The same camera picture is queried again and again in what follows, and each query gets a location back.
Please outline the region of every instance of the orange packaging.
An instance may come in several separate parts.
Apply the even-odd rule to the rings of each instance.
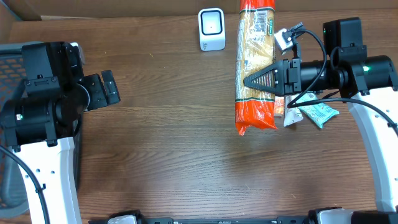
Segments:
[[[275,95],[243,85],[243,79],[275,61],[274,0],[241,0],[236,53],[235,124],[243,135],[248,127],[276,129]],[[274,83],[268,73],[263,81]]]
[[[282,117],[285,110],[285,98],[275,96],[274,117]]]

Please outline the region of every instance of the green packet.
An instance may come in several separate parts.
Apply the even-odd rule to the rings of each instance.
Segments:
[[[297,103],[303,103],[306,101],[317,100],[317,96],[313,93],[306,93],[297,100]],[[322,129],[325,124],[334,115],[340,114],[339,111],[331,108],[330,106],[319,103],[311,106],[299,106],[301,112],[305,113],[317,126]]]

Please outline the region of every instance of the wood grain surface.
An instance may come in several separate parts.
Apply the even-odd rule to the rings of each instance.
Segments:
[[[276,30],[362,18],[368,55],[398,65],[398,10],[281,12]],[[311,121],[278,130],[234,125],[237,14],[226,48],[201,52],[197,16],[16,22],[11,42],[81,44],[86,75],[111,69],[121,102],[85,113],[80,212],[86,223],[141,209],[147,217],[269,218],[342,206],[375,209],[364,144],[346,105],[323,130]],[[303,61],[322,58],[308,35]],[[29,214],[0,223],[30,223]]]

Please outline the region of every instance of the cardboard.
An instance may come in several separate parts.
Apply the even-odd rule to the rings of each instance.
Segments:
[[[41,20],[38,14],[28,0],[2,0],[6,5],[21,19],[25,21]]]
[[[0,4],[0,44],[8,42],[12,23],[15,21],[16,19],[8,9]]]
[[[240,0],[4,0],[24,20],[55,17],[136,17],[195,15],[207,7],[238,13]],[[396,0],[275,0],[282,11],[398,8]]]

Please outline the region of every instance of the small white device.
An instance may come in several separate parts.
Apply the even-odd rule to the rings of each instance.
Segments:
[[[225,48],[224,12],[218,8],[202,9],[198,14],[200,48],[203,51]]]

